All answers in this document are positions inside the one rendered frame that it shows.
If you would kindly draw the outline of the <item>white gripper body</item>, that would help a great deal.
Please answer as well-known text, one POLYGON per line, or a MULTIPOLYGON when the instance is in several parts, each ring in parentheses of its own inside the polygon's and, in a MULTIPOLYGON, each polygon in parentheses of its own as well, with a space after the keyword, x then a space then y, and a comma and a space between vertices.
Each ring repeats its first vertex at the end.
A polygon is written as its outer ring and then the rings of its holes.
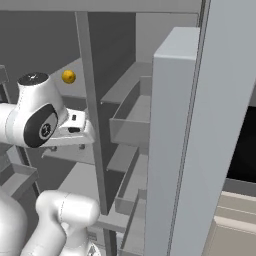
POLYGON ((53 136, 45 143, 46 147, 67 146, 79 144, 93 144, 95 142, 95 131, 89 120, 85 122, 85 129, 80 133, 71 135, 59 135, 55 132, 53 136))

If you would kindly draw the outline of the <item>grey fridge shelf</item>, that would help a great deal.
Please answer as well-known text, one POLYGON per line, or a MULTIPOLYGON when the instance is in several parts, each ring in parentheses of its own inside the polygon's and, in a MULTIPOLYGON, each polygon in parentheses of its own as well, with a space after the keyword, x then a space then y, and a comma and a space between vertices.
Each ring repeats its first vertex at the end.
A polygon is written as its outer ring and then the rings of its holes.
POLYGON ((91 145, 85 145, 84 150, 80 150, 79 145, 60 146, 57 147, 56 152, 50 152, 45 157, 53 157, 92 165, 95 164, 93 147, 91 145))
POLYGON ((85 80, 83 73, 83 64, 81 59, 77 59, 63 68, 51 74, 56 86, 63 96, 86 97, 85 80), (72 70, 76 74, 76 80, 73 84, 66 84, 62 80, 64 70, 72 70))
POLYGON ((60 191, 80 194, 99 201, 94 165, 76 163, 59 187, 60 191))

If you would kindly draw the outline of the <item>yellow lemon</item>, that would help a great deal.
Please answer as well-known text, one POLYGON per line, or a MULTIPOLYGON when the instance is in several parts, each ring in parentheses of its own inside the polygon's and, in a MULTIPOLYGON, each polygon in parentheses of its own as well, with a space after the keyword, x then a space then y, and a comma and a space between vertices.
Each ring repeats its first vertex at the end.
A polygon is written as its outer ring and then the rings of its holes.
POLYGON ((64 70, 62 73, 62 80, 66 84, 73 84, 76 80, 76 74, 72 70, 64 70))

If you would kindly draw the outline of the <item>grey fridge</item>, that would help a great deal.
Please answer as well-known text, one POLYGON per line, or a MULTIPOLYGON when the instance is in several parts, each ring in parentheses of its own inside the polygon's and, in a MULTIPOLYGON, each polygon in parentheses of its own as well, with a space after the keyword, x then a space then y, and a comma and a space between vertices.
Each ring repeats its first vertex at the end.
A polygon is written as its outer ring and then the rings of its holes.
MULTIPOLYGON (((95 131, 93 147, 100 215, 87 228, 101 256, 119 256, 130 215, 115 210, 115 199, 132 162, 147 148, 113 143, 109 120, 142 76, 153 79, 158 48, 177 27, 198 28, 202 0, 0 0, 0 21, 13 21, 10 49, 18 77, 52 73, 81 59, 86 97, 62 96, 69 109, 86 113, 95 131)), ((74 161, 41 158, 48 147, 24 148, 37 169, 39 195, 59 190, 74 161)), ((27 216, 26 239, 37 227, 32 188, 19 200, 27 216)))

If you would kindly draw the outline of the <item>large grey door bin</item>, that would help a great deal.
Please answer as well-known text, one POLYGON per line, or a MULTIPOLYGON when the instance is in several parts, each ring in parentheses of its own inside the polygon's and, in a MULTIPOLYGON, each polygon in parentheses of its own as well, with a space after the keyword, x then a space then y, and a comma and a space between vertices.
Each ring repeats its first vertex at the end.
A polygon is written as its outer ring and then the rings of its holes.
POLYGON ((113 143, 148 147, 151 95, 152 77, 142 76, 109 120, 113 143))

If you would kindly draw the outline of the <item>shallow grey door bin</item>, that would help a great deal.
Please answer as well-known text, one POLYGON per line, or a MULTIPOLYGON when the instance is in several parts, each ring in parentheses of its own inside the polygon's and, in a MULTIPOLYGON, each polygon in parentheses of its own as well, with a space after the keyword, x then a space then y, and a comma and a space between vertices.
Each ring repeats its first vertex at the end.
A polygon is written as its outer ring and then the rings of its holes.
POLYGON ((146 189, 148 156, 140 154, 133 161, 122 181, 115 199, 115 210, 120 214, 129 215, 132 211, 137 194, 146 189))

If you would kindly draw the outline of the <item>narrow grey door bin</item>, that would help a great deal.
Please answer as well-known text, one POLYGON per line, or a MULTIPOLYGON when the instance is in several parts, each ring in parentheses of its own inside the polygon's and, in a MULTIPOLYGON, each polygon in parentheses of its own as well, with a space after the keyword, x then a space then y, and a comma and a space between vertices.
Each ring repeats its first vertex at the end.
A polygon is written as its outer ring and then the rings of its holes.
POLYGON ((119 256, 143 256, 146 200, 138 197, 132 209, 119 256))

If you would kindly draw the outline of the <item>black oven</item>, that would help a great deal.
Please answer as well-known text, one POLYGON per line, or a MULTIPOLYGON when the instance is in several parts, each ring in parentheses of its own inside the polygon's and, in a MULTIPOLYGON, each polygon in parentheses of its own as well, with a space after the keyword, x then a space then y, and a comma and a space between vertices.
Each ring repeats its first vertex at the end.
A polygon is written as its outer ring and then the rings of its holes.
POLYGON ((256 183, 256 107, 247 109, 227 177, 256 183))

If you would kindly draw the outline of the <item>cream cupboard run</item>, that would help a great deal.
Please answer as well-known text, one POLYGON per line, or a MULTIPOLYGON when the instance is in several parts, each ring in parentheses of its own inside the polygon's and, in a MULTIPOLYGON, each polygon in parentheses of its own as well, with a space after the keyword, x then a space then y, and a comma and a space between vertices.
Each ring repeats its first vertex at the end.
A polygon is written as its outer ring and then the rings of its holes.
POLYGON ((256 256, 256 183, 225 181, 202 256, 256 256))

